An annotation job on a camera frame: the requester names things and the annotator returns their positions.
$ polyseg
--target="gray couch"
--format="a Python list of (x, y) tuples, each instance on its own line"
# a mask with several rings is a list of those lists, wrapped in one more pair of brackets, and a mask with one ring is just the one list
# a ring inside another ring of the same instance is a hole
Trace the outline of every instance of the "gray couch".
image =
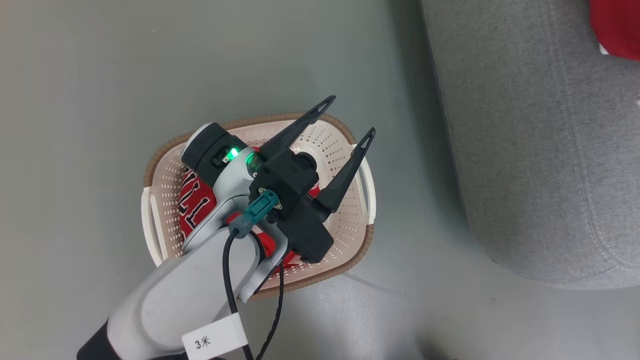
[(468, 221), (563, 288), (640, 284), (640, 63), (601, 55), (586, 0), (424, 0)]

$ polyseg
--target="white label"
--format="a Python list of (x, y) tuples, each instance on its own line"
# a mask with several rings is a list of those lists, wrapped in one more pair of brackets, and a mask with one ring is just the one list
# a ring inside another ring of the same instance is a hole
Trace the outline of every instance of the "white label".
[(183, 335), (189, 360), (209, 360), (247, 345), (240, 314), (235, 313)]

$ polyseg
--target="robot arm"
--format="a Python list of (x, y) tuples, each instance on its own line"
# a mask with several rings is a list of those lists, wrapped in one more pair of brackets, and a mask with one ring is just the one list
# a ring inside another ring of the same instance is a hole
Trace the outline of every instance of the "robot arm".
[(308, 154), (294, 154), (289, 146), (334, 99), (328, 97), (312, 108), (259, 152), (216, 123), (194, 133), (182, 162), (213, 187), (218, 204), (185, 240), (186, 254), (156, 268), (80, 349), (78, 360), (152, 360), (181, 353), (183, 335), (223, 316), (227, 294), (222, 256), (230, 234), (223, 222), (246, 210), (267, 189), (279, 201), (257, 225), (274, 239), (276, 250), (261, 259), (260, 243), (253, 235), (232, 243), (229, 273), (234, 295), (246, 302), (289, 249), (309, 263), (322, 260), (333, 245), (323, 222), (337, 210), (375, 135), (372, 128), (345, 167), (320, 191), (319, 200), (309, 196), (318, 180), (315, 161)]

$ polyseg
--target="cable connector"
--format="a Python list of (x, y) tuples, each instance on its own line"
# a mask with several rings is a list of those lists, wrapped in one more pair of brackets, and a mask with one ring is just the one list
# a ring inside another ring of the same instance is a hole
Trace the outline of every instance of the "cable connector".
[(253, 226), (267, 216), (269, 211), (278, 204), (278, 195), (273, 190), (264, 192), (243, 211), (242, 215), (233, 219), (229, 224), (229, 233), (237, 230), (236, 239), (242, 239), (251, 232)]

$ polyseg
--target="basket handle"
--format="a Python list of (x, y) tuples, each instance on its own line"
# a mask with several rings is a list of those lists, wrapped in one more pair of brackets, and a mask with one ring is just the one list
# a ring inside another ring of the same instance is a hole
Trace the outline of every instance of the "basket handle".
[[(376, 186), (373, 183), (373, 175), (371, 175), (371, 168), (369, 167), (369, 162), (367, 161), (367, 157), (362, 158), (362, 162), (360, 164), (360, 168), (358, 168), (358, 173), (364, 179), (364, 196), (367, 197), (367, 202), (363, 200), (363, 208), (366, 208), (367, 205), (367, 214), (369, 216), (369, 225), (373, 224), (376, 219)], [(358, 184), (361, 183), (360, 177), (357, 177)]]
[(149, 254), (151, 254), (151, 258), (154, 260), (156, 266), (160, 266), (166, 256), (163, 256), (160, 251), (160, 240), (156, 238), (155, 234), (162, 236), (162, 229), (158, 229), (157, 221), (154, 221), (156, 218), (156, 214), (158, 214), (156, 197), (151, 195), (150, 188), (146, 187), (142, 189), (142, 230), (145, 233), (145, 240), (147, 241), (147, 247), (149, 249)]

